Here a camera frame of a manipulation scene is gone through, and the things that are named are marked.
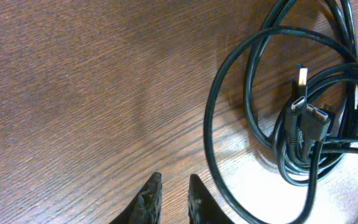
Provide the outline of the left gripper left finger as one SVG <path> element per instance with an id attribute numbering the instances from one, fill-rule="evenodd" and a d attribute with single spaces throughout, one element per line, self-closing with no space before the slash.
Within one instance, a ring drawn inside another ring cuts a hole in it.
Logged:
<path id="1" fill-rule="evenodd" d="M 162 175 L 154 172 L 129 205 L 109 224 L 160 224 Z"/>

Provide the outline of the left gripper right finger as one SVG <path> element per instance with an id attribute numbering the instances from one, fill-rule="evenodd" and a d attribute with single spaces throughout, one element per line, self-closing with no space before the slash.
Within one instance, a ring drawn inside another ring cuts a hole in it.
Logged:
<path id="1" fill-rule="evenodd" d="M 190 175 L 188 215 L 190 224 L 234 224 L 196 174 Z"/>

